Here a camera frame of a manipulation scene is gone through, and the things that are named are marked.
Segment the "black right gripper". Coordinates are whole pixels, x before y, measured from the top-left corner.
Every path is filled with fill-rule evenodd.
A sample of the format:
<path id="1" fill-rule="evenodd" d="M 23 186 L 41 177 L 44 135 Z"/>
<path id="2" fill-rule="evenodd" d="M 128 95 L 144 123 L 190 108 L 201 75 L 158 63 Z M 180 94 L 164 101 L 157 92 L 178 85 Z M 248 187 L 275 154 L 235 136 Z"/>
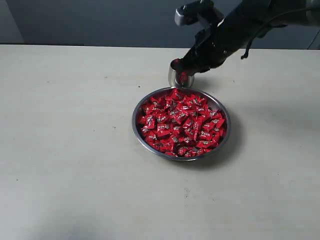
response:
<path id="1" fill-rule="evenodd" d="M 221 66 L 225 60 L 249 42 L 255 22 L 245 17 L 226 17 L 217 27 L 199 32 L 195 43 L 178 62 L 178 71 L 201 74 Z"/>

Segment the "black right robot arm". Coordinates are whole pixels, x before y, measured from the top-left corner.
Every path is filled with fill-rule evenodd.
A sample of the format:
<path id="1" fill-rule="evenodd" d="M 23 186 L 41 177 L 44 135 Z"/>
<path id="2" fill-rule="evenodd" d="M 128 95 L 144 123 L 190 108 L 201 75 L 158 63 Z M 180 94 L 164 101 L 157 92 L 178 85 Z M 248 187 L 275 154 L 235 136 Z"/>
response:
<path id="1" fill-rule="evenodd" d="M 270 30 L 288 25 L 320 25 L 318 0 L 243 0 L 224 16 L 211 0 L 197 0 L 176 9 L 175 23 L 189 26 L 200 23 L 203 29 L 195 43 L 180 60 L 181 72 L 189 75 L 204 73 L 221 66 L 241 47 L 249 56 L 255 38 Z"/>

